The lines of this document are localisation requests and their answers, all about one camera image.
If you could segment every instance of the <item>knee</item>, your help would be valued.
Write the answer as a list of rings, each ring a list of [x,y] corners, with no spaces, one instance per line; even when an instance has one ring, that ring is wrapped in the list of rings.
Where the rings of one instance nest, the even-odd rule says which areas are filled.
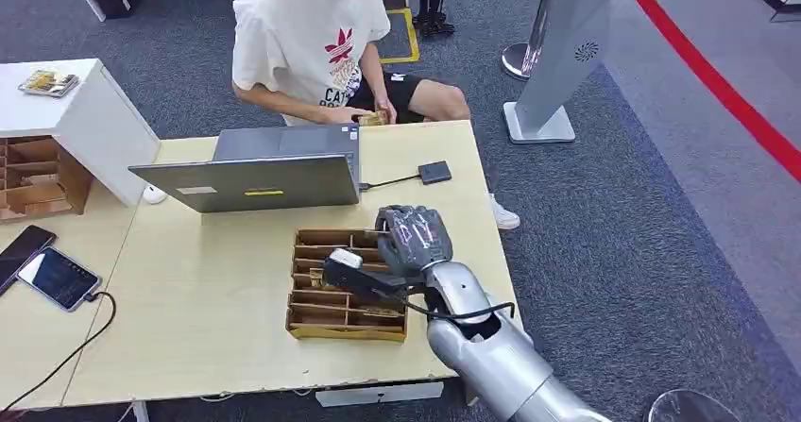
[[[469,120],[470,108],[458,87],[448,86],[442,96],[442,120]]]

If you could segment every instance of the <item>smartphone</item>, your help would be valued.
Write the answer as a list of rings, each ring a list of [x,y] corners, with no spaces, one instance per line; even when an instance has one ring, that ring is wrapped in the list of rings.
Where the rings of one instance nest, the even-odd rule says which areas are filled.
[[[46,247],[26,263],[17,278],[67,312],[74,311],[100,285],[97,275],[53,247]]]
[[[44,228],[28,226],[6,250],[0,252],[0,295],[17,277],[17,271],[39,251],[56,241],[56,234]]]

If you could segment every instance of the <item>white sneaker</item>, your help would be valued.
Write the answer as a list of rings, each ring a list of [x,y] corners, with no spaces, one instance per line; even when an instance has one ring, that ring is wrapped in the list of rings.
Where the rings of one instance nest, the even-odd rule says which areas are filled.
[[[492,213],[495,214],[495,225],[500,230],[511,230],[520,227],[520,216],[502,207],[495,194],[489,195],[489,202],[492,205]]]

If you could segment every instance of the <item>cardboard compartment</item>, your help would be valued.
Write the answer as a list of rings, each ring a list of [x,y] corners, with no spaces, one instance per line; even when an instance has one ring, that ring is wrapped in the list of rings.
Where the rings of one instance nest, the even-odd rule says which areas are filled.
[[[286,312],[286,329],[293,336],[405,340],[407,310],[399,301],[361,298],[322,278],[325,259],[338,247],[360,255],[367,270],[388,271],[378,251],[378,235],[372,230],[298,231]]]
[[[92,175],[51,137],[0,140],[0,222],[83,213]]]

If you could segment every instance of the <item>laptop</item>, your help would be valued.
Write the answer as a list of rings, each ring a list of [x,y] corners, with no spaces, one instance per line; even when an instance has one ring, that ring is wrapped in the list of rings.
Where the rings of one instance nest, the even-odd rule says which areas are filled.
[[[356,124],[224,129],[217,139],[213,160],[322,155],[345,157],[358,194],[359,126]]]
[[[128,169],[198,212],[359,203],[358,126],[227,129],[209,162]]]
[[[359,203],[342,155],[154,164],[128,170],[197,212]]]

